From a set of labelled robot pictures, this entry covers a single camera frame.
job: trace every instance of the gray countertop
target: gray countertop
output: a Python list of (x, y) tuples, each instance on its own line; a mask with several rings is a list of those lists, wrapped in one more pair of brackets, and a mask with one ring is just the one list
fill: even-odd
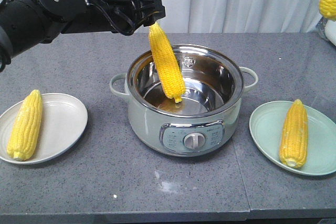
[(109, 81), (149, 50), (147, 34), (60, 35), (0, 73), (0, 113), (32, 89), (66, 93), (88, 110), (87, 127), (64, 154), (41, 164), (0, 161), (1, 223), (131, 223), (336, 217), (336, 174), (288, 172), (257, 149), (248, 121), (259, 105), (300, 98), (336, 121), (336, 48), (315, 33), (168, 34), (172, 44), (224, 53), (259, 75), (239, 125), (200, 157), (160, 154), (128, 122)]

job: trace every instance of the white plate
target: white plate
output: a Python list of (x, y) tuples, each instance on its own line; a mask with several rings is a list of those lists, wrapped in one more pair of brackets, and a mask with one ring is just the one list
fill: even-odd
[(88, 112), (77, 98), (61, 93), (42, 94), (43, 114), (34, 155), (26, 161), (16, 161), (6, 152), (16, 115), (22, 101), (0, 116), (0, 158), (4, 161), (29, 165), (48, 161), (71, 148), (83, 133)]
[(297, 174), (320, 176), (336, 171), (336, 124), (321, 112), (305, 106), (308, 114), (308, 156), (300, 169), (280, 162), (279, 146), (289, 101), (265, 103), (254, 110), (249, 127), (259, 150), (278, 166)]

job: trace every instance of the pot rim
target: pot rim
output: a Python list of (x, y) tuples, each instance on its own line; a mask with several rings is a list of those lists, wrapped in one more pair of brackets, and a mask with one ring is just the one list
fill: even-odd
[(244, 91), (244, 78), (243, 74), (239, 68), (239, 66), (232, 61), (230, 58), (222, 54), (221, 52), (218, 52), (216, 50), (210, 49), (208, 47), (200, 46), (200, 45), (195, 45), (195, 44), (176, 44), (172, 45), (173, 51), (174, 52), (182, 52), (183, 50), (191, 50), (193, 52), (198, 52), (200, 54), (203, 54), (207, 57), (212, 57), (215, 58), (216, 60), (219, 60), (221, 63), (225, 63), (225, 66), (228, 67), (229, 72), (233, 75), (234, 81), (235, 81), (235, 89), (232, 94), (232, 97), (222, 106), (211, 110), (207, 111), (204, 113), (199, 113), (199, 114), (191, 114), (191, 115), (182, 115), (182, 114), (177, 114), (165, 110), (161, 110), (152, 104), (150, 104), (146, 99), (144, 99), (139, 92), (137, 92), (137, 89), (135, 88), (136, 86), (136, 78), (138, 76), (139, 71), (139, 66), (141, 66), (144, 62), (148, 61), (152, 62), (152, 52), (151, 50), (148, 50), (147, 52), (144, 52), (141, 54), (136, 60), (131, 64), (127, 76), (126, 76), (126, 83), (128, 86), (128, 89), (131, 93), (131, 95), (143, 106), (146, 108), (150, 109), (151, 111), (157, 112), (159, 114), (164, 114), (167, 116), (173, 116), (175, 118), (187, 118), (187, 119), (197, 119), (197, 118), (204, 118), (207, 116), (212, 116), (215, 114), (223, 113), (230, 108), (232, 108), (240, 99), (240, 97), (243, 94)]

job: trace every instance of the cooking pot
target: cooking pot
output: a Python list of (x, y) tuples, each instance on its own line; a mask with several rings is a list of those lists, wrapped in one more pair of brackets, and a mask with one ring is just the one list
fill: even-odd
[[(151, 51), (136, 59), (127, 73), (112, 77), (111, 92), (128, 103), (131, 127), (150, 148), (180, 157), (212, 152), (235, 132), (242, 95), (255, 88), (258, 76), (203, 46), (172, 48), (186, 86), (182, 102), (163, 93)], [(252, 84), (244, 84), (243, 73), (253, 77)], [(124, 93), (113, 86), (123, 79)]]

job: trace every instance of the black robotic arm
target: black robotic arm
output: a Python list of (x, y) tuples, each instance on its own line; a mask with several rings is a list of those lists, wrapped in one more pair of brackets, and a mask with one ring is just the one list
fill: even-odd
[(0, 5), (0, 72), (11, 59), (60, 33), (132, 35), (165, 17), (161, 0), (10, 0)]

